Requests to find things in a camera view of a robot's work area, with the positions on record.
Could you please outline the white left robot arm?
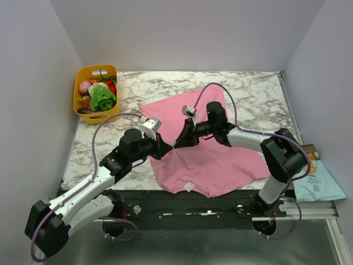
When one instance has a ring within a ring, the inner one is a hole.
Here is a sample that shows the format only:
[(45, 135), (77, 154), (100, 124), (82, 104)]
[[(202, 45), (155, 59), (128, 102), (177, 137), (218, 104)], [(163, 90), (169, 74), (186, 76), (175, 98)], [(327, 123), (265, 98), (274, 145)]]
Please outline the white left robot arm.
[(104, 191), (132, 171), (133, 163), (151, 156), (162, 158), (172, 146), (158, 132), (161, 122), (141, 116), (143, 130), (128, 129), (100, 162), (94, 158), (94, 171), (71, 190), (45, 203), (36, 202), (30, 209), (25, 234), (31, 240), (30, 254), (35, 262), (45, 262), (58, 253), (74, 230), (100, 218), (116, 218), (122, 204)]

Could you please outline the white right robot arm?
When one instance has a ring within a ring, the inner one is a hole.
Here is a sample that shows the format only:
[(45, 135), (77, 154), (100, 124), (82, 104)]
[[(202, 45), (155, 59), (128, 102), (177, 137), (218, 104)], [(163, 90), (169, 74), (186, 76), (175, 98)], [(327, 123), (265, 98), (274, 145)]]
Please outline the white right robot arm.
[(211, 136), (221, 145), (243, 147), (264, 155), (270, 176), (252, 203), (253, 212), (260, 216), (272, 212), (294, 176), (311, 165), (306, 152), (287, 129), (270, 133), (240, 129), (228, 121), (225, 108), (220, 102), (207, 104), (207, 119), (200, 123), (196, 121), (194, 107), (185, 105), (182, 113), (187, 118), (173, 143), (175, 149), (196, 146), (200, 138)]

